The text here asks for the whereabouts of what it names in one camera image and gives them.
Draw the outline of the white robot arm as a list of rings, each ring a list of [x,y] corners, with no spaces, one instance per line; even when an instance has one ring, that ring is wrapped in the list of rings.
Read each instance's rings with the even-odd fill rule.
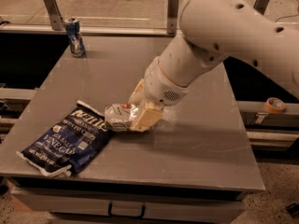
[[[180,102],[197,78],[228,57],[298,94],[298,30],[268,20],[244,0],[184,0],[178,25],[178,33],[151,62],[129,99],[139,105],[132,131],[156,124],[165,106]]]

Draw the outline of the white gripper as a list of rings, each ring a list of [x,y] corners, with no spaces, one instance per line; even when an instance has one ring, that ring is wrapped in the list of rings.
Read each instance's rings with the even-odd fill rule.
[[[159,58],[156,57],[128,100],[129,104],[140,105],[130,130],[143,133],[163,117],[163,105],[176,105],[188,92],[189,88],[174,84],[163,74],[159,67]]]

